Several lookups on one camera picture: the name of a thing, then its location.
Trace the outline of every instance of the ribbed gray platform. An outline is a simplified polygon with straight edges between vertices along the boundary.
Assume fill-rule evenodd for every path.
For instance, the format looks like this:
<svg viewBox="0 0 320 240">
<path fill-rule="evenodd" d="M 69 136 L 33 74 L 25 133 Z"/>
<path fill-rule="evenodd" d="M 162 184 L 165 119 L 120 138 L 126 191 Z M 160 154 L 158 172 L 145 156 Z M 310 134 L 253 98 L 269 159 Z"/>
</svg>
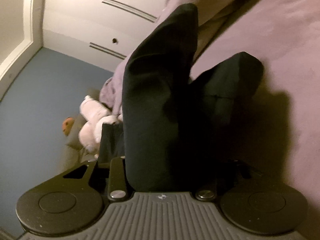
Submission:
<svg viewBox="0 0 320 240">
<path fill-rule="evenodd" d="M 21 240 L 47 237 L 24 234 Z M 91 228 L 52 240 L 306 240 L 297 232 L 257 236 L 225 220 L 213 203 L 193 199 L 190 193 L 135 193 L 113 203 Z"/>
</svg>

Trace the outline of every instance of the plush toy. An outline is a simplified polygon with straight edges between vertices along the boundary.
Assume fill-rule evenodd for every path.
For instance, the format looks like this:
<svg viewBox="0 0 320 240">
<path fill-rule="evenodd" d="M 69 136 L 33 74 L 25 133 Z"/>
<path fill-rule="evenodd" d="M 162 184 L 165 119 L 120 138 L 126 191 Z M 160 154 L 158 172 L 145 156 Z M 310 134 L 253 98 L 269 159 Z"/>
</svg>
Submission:
<svg viewBox="0 0 320 240">
<path fill-rule="evenodd" d="M 123 122 L 123 115 L 122 114 L 118 116 L 118 120 Z"/>
<path fill-rule="evenodd" d="M 79 132 L 79 141 L 84 148 L 98 158 L 100 147 L 102 124 L 115 124 L 119 119 L 99 101 L 86 96 L 80 105 L 80 113 L 87 120 L 87 123 Z"/>
<path fill-rule="evenodd" d="M 68 136 L 70 133 L 70 130 L 75 122 L 75 119 L 72 117 L 68 117 L 66 120 L 62 123 L 62 131 L 65 136 Z"/>
</svg>

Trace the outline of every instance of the white door frame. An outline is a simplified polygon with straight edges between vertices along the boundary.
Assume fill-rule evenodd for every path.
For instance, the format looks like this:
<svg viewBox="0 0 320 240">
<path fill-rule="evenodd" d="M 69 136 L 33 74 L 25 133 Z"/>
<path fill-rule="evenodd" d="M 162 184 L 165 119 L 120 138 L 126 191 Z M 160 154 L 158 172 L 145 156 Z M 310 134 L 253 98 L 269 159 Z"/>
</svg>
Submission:
<svg viewBox="0 0 320 240">
<path fill-rule="evenodd" d="M 0 64 L 0 99 L 26 63 L 42 47 L 44 0 L 23 1 L 24 40 Z"/>
</svg>

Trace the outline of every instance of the pink blanket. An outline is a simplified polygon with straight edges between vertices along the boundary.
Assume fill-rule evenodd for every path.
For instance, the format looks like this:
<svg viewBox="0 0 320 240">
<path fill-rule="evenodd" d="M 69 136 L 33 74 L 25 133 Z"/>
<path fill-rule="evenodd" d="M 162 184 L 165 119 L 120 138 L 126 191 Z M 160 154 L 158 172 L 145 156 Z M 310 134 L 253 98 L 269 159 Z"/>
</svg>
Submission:
<svg viewBox="0 0 320 240">
<path fill-rule="evenodd" d="M 309 214 L 299 232 L 318 240 L 320 0 L 260 0 L 239 14 L 194 64 L 192 77 L 239 51 L 264 63 L 264 83 L 234 123 L 229 152 L 302 192 Z"/>
<path fill-rule="evenodd" d="M 228 16 L 239 8 L 240 0 L 167 0 L 165 9 L 157 19 L 155 28 L 163 22 L 175 8 L 185 3 L 193 3 L 198 7 L 199 34 L 198 49 L 195 54 L 196 59 L 221 25 L 228 19 Z M 118 65 L 113 77 L 106 81 L 100 92 L 100 101 L 107 104 L 115 115 L 122 113 L 122 81 L 124 68 L 129 58 L 130 55 Z"/>
</svg>

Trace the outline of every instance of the screw head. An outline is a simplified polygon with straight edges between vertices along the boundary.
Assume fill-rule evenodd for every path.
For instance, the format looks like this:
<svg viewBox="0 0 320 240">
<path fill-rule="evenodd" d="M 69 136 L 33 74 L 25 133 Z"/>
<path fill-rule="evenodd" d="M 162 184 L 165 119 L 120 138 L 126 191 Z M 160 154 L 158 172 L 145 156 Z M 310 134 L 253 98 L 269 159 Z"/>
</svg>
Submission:
<svg viewBox="0 0 320 240">
<path fill-rule="evenodd" d="M 198 192 L 198 196 L 201 199 L 210 199 L 215 197 L 215 193 L 212 192 L 211 190 L 201 190 Z"/>
<path fill-rule="evenodd" d="M 126 195 L 126 192 L 123 190 L 114 190 L 110 193 L 110 196 L 115 199 L 124 198 Z"/>
</svg>

